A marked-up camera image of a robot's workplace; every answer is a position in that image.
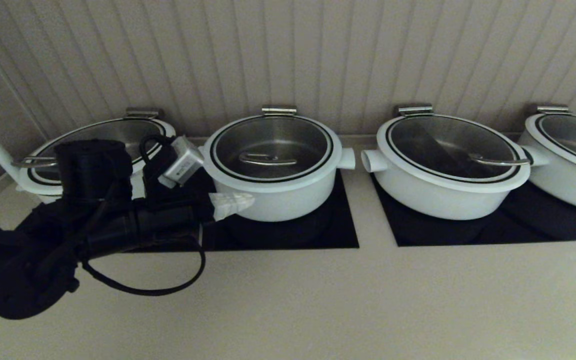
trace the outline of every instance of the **countertop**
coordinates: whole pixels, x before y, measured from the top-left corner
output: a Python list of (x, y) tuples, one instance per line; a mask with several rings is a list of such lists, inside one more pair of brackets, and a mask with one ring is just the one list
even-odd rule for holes
[[(342, 177), (359, 249), (211, 252), (197, 283), (161, 297), (78, 269), (79, 289), (46, 312), (0, 318), (0, 359), (576, 359), (576, 241), (400, 248), (361, 163)], [(36, 203), (9, 185), (0, 225)], [(199, 256), (92, 264), (167, 287)]]

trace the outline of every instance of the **induction cooktop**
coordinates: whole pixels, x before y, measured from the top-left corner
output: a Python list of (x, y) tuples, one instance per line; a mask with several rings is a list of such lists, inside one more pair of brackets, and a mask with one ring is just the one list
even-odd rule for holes
[[(185, 188), (215, 192), (212, 178), (202, 168), (185, 183)], [(206, 251), (300, 250), (359, 248), (357, 233), (346, 189), (339, 170), (329, 198), (316, 210), (302, 217), (279, 222), (253, 221), (231, 215), (195, 232)], [(182, 243), (160, 244), (133, 250), (136, 253), (190, 251)]]
[(450, 220), (410, 209), (372, 182), (395, 241), (407, 246), (519, 244), (576, 240), (576, 207), (526, 182), (482, 218)]

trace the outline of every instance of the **metal hinge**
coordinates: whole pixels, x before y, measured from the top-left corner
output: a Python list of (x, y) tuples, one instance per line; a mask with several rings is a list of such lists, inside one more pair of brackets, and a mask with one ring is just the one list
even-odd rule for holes
[(261, 112), (263, 112), (263, 116), (294, 116), (297, 114), (297, 107), (292, 105), (263, 105)]
[(432, 104), (396, 105), (392, 111), (393, 117), (432, 115), (432, 114), (434, 114)]
[(163, 109), (157, 107), (126, 107), (124, 119), (163, 119)]
[(535, 104), (534, 113), (539, 114), (570, 114), (568, 105), (563, 104)]

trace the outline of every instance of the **pot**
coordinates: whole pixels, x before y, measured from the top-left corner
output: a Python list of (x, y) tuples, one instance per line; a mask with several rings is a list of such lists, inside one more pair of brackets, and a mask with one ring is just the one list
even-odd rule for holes
[[(123, 118), (93, 123), (46, 142), (21, 161), (13, 164), (20, 167), (18, 184), (24, 191), (37, 195), (44, 203), (52, 203), (62, 196), (62, 183), (55, 159), (55, 146), (70, 142), (91, 139), (121, 141), (132, 158), (132, 197), (144, 197), (142, 169), (146, 165), (139, 152), (139, 143), (147, 135), (161, 134), (171, 137), (176, 134), (174, 128), (157, 119), (163, 112), (157, 109), (126, 109)], [(147, 152), (152, 157), (160, 145), (151, 145)]]
[(496, 210), (526, 182), (530, 160), (500, 132), (475, 121), (434, 114), (431, 105), (397, 107), (377, 132), (378, 150), (361, 161), (379, 185), (407, 207), (450, 220)]
[(565, 105), (539, 105), (528, 117), (519, 144), (539, 165), (530, 182), (576, 206), (576, 114)]
[(238, 215), (263, 222), (302, 217), (329, 197), (336, 169), (355, 168), (355, 153), (295, 107), (262, 110), (217, 130), (200, 148), (203, 167), (217, 192), (254, 196)]

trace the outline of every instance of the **ribbed wall panel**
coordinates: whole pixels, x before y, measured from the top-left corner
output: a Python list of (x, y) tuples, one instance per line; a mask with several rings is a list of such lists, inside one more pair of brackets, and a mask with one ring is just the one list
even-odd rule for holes
[(46, 137), (128, 106), (206, 136), (266, 103), (343, 134), (408, 102), (520, 131), (526, 104), (576, 112), (576, 1), (2, 0), (0, 68)]

